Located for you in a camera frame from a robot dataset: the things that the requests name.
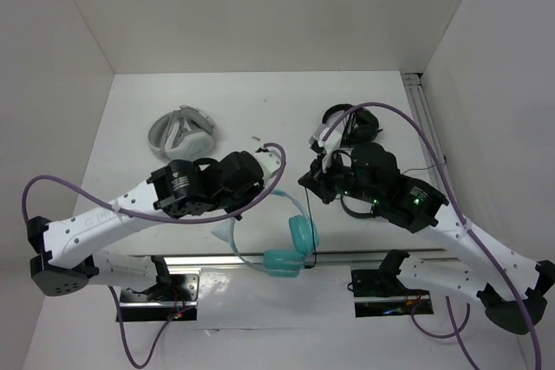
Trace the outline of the teal cat ear headphones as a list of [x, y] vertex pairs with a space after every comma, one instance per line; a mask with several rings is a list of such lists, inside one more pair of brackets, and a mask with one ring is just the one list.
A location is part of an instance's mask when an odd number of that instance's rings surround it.
[[297, 277], [315, 265], [320, 238], [310, 202], [302, 202], [288, 192], [274, 189], [271, 195], [281, 203], [267, 204], [263, 214], [244, 223], [226, 219], [211, 229], [234, 256], [256, 271], [274, 277]]

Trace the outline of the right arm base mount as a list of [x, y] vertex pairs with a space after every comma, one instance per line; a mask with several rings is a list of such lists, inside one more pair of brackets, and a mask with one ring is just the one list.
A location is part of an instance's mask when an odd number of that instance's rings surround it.
[[354, 296], [355, 317], [393, 317], [432, 315], [434, 308], [429, 293], [406, 289], [378, 269], [353, 269], [347, 290]]

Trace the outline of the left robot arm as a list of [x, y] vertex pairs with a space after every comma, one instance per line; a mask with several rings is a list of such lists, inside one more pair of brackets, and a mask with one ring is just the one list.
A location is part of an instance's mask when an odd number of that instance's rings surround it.
[[209, 224], [236, 219], [270, 193], [284, 172], [274, 152], [233, 152], [222, 160], [174, 160], [134, 189], [71, 218], [26, 220], [36, 252], [30, 276], [46, 296], [75, 293], [89, 284], [118, 286], [164, 298], [173, 281], [162, 256], [128, 256], [107, 247], [157, 224]]

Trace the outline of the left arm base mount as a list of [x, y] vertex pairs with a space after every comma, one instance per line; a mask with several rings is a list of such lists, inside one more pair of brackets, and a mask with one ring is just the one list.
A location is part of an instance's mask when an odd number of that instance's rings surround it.
[[119, 295], [123, 322], [163, 322], [175, 314], [174, 321], [196, 321], [198, 314], [199, 269], [172, 272], [172, 286], [162, 295], [148, 300], [144, 294], [122, 289]]

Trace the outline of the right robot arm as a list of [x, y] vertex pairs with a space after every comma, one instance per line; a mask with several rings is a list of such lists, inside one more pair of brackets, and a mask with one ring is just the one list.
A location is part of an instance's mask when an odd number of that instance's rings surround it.
[[378, 282], [389, 294], [423, 289], [459, 296], [476, 303], [498, 327], [527, 334], [543, 317], [545, 293], [554, 284], [554, 265], [521, 256], [469, 221], [461, 221], [446, 196], [424, 180], [400, 173], [395, 155], [376, 143], [353, 148], [350, 163], [342, 151], [315, 142], [316, 158], [298, 183], [323, 203], [350, 197], [370, 203], [382, 217], [413, 235], [450, 251], [467, 265], [450, 269], [402, 250], [391, 250], [382, 261]]

